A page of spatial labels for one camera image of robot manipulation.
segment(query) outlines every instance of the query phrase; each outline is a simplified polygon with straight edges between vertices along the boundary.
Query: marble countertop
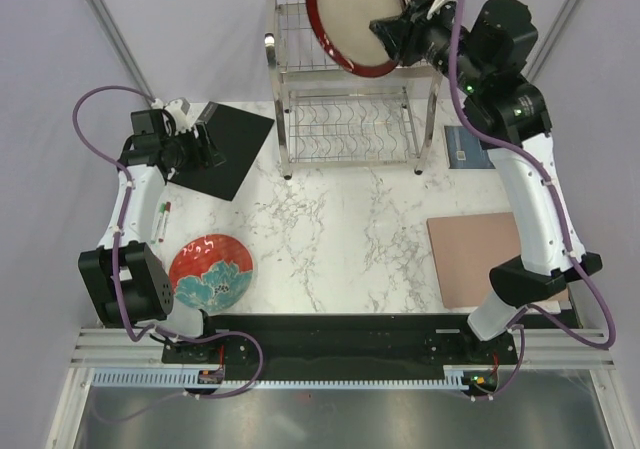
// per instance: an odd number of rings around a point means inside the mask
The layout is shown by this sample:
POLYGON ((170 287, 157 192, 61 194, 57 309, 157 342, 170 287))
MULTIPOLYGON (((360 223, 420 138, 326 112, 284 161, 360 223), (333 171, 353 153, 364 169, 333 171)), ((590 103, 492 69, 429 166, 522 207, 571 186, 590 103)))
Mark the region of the marble countertop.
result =
MULTIPOLYGON (((426 221, 509 211, 496 171, 448 170, 443 126, 456 123, 440 101, 429 164, 295 169, 280 175, 275 128, 232 202, 173 184, 164 242, 168 268, 188 242, 211 233, 247 246, 256 270, 232 313, 438 313, 442 305, 426 221)), ((274 117, 272 103, 228 104, 274 117)), ((412 102, 424 127, 426 105, 412 102)))

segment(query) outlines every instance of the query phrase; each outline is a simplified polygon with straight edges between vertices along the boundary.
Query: dish rack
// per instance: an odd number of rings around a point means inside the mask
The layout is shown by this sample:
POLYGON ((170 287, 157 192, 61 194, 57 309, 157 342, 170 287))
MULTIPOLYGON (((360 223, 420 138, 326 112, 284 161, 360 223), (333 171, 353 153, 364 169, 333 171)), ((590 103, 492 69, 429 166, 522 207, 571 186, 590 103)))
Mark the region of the dish rack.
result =
POLYGON ((309 165, 412 164, 422 174, 433 139, 442 75, 426 63, 366 79, 326 55, 304 3, 267 0, 265 49, 273 90, 282 175, 309 165), (409 94, 431 80, 419 141, 409 94))

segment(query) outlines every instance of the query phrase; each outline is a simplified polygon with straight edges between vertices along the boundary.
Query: gray wall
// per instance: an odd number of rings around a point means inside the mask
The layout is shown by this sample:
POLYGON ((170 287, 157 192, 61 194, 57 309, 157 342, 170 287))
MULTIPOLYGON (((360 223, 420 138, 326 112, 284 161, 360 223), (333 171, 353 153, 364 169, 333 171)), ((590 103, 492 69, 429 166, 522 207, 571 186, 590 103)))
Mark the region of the gray wall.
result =
MULTIPOLYGON (((485 1, 468 1, 466 24, 485 1)), ((564 2, 522 1, 531 6, 541 35, 564 2)), ((201 101, 273 97, 264 52, 266 0, 105 2, 153 90, 201 101)), ((442 94, 448 97, 444 88, 442 94)))
MULTIPOLYGON (((619 339, 614 356, 636 416, 640 364, 640 22, 638 0, 584 0, 537 84, 550 108, 562 188, 619 339)), ((584 286, 578 293, 599 320, 584 286)))
MULTIPOLYGON (((130 84, 84 0, 0 0, 0 446, 44 444, 78 328, 95 320, 76 269, 113 207, 115 171, 81 146, 76 99, 130 84)), ((137 96, 96 96, 81 121, 117 154, 137 96)))

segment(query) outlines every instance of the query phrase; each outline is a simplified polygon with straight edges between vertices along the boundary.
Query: marker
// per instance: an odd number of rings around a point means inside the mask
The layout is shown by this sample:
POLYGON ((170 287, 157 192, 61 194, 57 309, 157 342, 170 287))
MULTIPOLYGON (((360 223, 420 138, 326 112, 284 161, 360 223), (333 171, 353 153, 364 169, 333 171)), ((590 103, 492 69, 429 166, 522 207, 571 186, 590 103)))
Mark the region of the marker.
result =
POLYGON ((158 242, 164 241, 164 236, 167 235, 167 224, 169 223, 169 212, 171 212, 171 203, 167 202, 164 205, 164 221, 162 222, 162 234, 158 237, 158 242))
POLYGON ((162 204, 160 204, 160 207, 158 208, 158 214, 160 214, 158 216, 158 222, 156 223, 156 229, 155 231, 153 231, 153 234, 151 235, 151 244, 153 244, 154 242, 156 242, 156 238, 158 237, 158 233, 160 232, 160 228, 162 227, 162 216, 164 216, 164 206, 166 204, 163 202, 162 204))

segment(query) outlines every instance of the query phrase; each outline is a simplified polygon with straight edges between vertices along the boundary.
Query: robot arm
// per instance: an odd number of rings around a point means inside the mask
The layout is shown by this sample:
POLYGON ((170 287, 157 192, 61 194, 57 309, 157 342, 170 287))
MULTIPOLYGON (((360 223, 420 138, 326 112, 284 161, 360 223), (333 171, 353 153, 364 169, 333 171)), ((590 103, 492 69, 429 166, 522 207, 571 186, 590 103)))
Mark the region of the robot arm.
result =
MULTIPOLYGON (((411 0, 397 18, 372 21, 370 29, 389 56, 403 65, 426 59, 448 77, 455 5, 411 0), (440 4, 440 10, 433 10, 440 4)), ((537 40, 527 6, 516 0, 489 0, 471 31, 462 28, 456 86, 467 96, 463 112, 481 133, 530 153, 554 179, 568 222, 571 256, 587 274, 602 268, 600 256, 586 252, 568 217, 557 183, 551 121, 544 98, 520 71, 537 40)), ((579 279, 565 253, 558 213, 538 170, 521 155, 482 143, 500 174, 520 235, 521 255, 490 271, 493 292, 469 317, 480 340, 502 333, 527 304, 546 300, 579 279)))
POLYGON ((178 170, 217 166, 224 158, 209 140, 204 122, 189 124, 186 101, 178 99, 167 106, 156 101, 152 107, 131 115, 133 136, 120 162, 127 167, 132 182, 123 172, 118 174, 119 190, 109 228, 97 249, 80 255, 78 267, 100 320, 106 327, 122 327, 111 263, 113 234, 118 230, 118 276, 131 323, 151 322, 172 333, 198 337, 203 330, 203 314, 173 297, 169 277, 148 244, 160 197, 171 175, 178 170), (132 190, 127 201, 129 184, 132 190), (125 219, 122 227, 117 227, 125 203, 125 219))

